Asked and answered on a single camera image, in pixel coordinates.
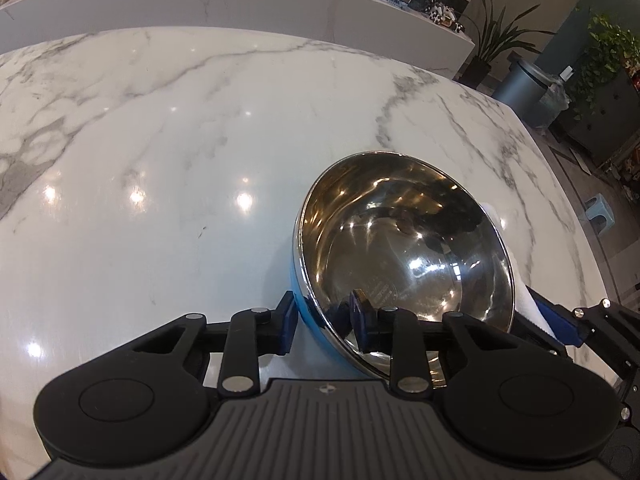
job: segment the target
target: gray floor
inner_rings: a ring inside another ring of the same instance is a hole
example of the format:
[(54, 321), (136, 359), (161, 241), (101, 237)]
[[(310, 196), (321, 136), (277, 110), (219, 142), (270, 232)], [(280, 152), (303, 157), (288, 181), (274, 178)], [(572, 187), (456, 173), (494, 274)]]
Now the gray floor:
[[(635, 287), (640, 282), (640, 206), (630, 203), (620, 183), (610, 173), (597, 171), (587, 157), (584, 161), (591, 174), (583, 171), (571, 149), (551, 134), (530, 132), (578, 215), (609, 298), (640, 310), (640, 291)], [(616, 221), (600, 236), (587, 220), (584, 207), (598, 193), (609, 203)]]

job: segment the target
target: potted plant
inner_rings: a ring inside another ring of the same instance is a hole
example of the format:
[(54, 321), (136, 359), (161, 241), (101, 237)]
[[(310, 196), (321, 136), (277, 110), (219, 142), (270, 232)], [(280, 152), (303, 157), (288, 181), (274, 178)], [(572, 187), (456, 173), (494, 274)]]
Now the potted plant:
[(588, 29), (591, 41), (567, 87), (576, 121), (581, 119), (581, 109), (595, 107), (597, 88), (613, 81), (622, 69), (634, 76), (640, 66), (640, 38), (630, 30), (612, 24), (604, 14), (593, 16)]
[(529, 52), (535, 52), (540, 54), (540, 51), (536, 49), (535, 44), (527, 41), (520, 41), (518, 38), (530, 32), (538, 32), (540, 34), (554, 35), (554, 32), (549, 30), (533, 30), (530, 28), (518, 28), (516, 22), (529, 13), (536, 10), (540, 4), (521, 12), (516, 18), (505, 28), (502, 28), (502, 21), (504, 19), (504, 13), (506, 7), (503, 7), (498, 19), (494, 19), (494, 0), (482, 0), (482, 6), (484, 7), (484, 25), (482, 30), (471, 20), (478, 31), (478, 52), (474, 58), (466, 67), (466, 70), (458, 79), (459, 83), (462, 83), (469, 88), (478, 88), (478, 85), (491, 71), (491, 62), (505, 50), (511, 48), (523, 48)]

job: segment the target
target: ribbed gray panel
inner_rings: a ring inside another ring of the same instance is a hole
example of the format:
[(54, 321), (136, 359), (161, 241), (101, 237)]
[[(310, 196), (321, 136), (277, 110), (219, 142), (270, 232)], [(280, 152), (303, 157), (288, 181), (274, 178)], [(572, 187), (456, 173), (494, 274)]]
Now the ribbed gray panel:
[(378, 381), (275, 380), (261, 396), (225, 402), (202, 436), (155, 463), (117, 470), (51, 463), (36, 480), (604, 480), (599, 462), (520, 471), (472, 454), (431, 406)]

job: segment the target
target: trailing green vine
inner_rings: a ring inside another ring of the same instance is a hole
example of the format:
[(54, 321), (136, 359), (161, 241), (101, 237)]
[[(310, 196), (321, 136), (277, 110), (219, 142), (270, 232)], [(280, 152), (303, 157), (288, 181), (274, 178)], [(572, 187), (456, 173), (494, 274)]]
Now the trailing green vine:
[[(575, 105), (595, 107), (595, 91), (612, 81), (623, 68), (635, 72), (640, 66), (640, 39), (611, 23), (607, 16), (593, 16), (588, 29), (591, 41), (579, 60), (577, 74), (569, 79), (568, 94)], [(581, 119), (578, 108), (574, 108)]]

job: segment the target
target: marble tabletop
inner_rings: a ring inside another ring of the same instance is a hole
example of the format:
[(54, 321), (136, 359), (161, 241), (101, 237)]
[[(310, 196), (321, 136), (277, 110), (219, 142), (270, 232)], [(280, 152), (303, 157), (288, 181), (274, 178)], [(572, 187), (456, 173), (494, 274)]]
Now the marble tabletop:
[[(0, 470), (19, 480), (46, 462), (31, 409), (56, 375), (186, 312), (273, 308), (308, 188), (364, 150), (421, 158), (493, 205), (524, 281), (550, 300), (604, 297), (520, 121), (440, 76), (221, 28), (114, 30), (0, 56)], [(260, 364), (263, 377), (352, 373), (303, 326), (292, 354)]]

